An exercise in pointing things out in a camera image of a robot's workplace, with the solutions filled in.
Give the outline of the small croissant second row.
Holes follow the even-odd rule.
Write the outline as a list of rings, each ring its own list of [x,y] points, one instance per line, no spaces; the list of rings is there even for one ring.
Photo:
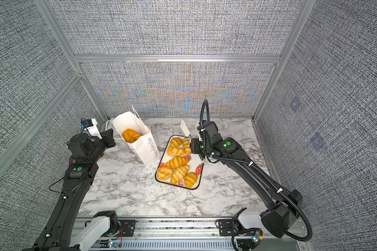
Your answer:
[[[167,155],[170,157],[184,157],[186,155],[186,152],[183,148],[180,147],[169,147],[167,150]]]

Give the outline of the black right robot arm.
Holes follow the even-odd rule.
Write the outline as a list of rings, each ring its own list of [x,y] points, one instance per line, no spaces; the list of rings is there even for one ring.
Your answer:
[[[191,144],[192,151],[228,166],[258,194],[267,207],[260,213],[261,223],[273,236],[298,239],[289,228],[302,216],[299,213],[303,202],[301,193],[276,182],[253,162],[236,140],[222,138],[214,122],[204,121],[197,131],[199,138]]]

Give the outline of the long braided bread loaf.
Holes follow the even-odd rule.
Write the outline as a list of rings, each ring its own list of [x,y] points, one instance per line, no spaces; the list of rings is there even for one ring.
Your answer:
[[[134,143],[136,142],[140,137],[142,137],[142,134],[136,132],[135,130],[132,130],[132,129],[126,129],[123,133],[122,133],[122,137],[123,139],[127,142],[127,143]]]

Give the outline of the white paper gift bag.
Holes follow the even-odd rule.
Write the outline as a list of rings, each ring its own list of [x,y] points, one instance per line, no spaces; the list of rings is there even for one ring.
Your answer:
[[[158,147],[155,143],[155,139],[152,135],[150,129],[143,123],[140,116],[132,107],[133,113],[127,111],[123,114],[118,115],[113,120],[109,120],[107,123],[111,123],[116,130],[118,137],[114,136],[116,140],[122,140],[127,144],[127,146],[132,150],[133,153],[142,161],[145,167],[151,166],[157,160],[159,160],[160,153]],[[123,137],[122,133],[126,129],[132,129],[136,132],[142,134],[136,142],[130,144],[127,143]]]

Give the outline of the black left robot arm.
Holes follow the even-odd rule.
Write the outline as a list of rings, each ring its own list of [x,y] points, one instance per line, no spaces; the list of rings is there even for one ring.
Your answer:
[[[71,236],[81,203],[98,171],[97,161],[115,146],[113,129],[101,132],[98,137],[80,133],[70,139],[67,147],[72,155],[62,178],[60,197],[32,251],[88,251],[102,235],[118,233],[120,223],[115,211],[105,211],[95,215],[80,234]]]

